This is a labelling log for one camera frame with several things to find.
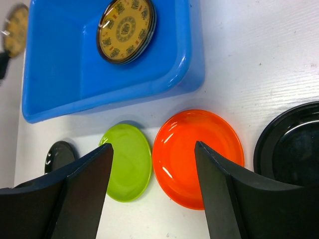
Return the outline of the yellow patterned plate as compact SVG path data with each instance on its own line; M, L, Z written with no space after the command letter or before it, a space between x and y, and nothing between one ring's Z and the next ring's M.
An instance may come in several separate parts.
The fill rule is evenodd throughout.
M15 4L4 20L3 48L10 58L17 57L26 47L29 8L23 3Z
M128 64L145 51L156 23L156 8L151 0L113 0L98 23L98 52L111 64Z

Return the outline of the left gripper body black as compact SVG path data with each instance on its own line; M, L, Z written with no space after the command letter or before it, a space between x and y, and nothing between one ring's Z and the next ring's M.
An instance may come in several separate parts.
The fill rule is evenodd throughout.
M2 84L8 67L8 63L10 60L9 51L5 50L0 53L0 83Z

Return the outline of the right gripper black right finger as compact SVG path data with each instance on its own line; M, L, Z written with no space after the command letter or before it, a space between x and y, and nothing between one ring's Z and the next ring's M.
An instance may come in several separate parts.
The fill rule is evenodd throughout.
M195 144L197 174L212 239L316 239L319 186L256 174Z

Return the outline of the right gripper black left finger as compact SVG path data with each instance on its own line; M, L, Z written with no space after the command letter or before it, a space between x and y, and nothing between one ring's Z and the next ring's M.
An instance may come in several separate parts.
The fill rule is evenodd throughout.
M105 143L53 172L0 190L2 239L96 238L113 162Z

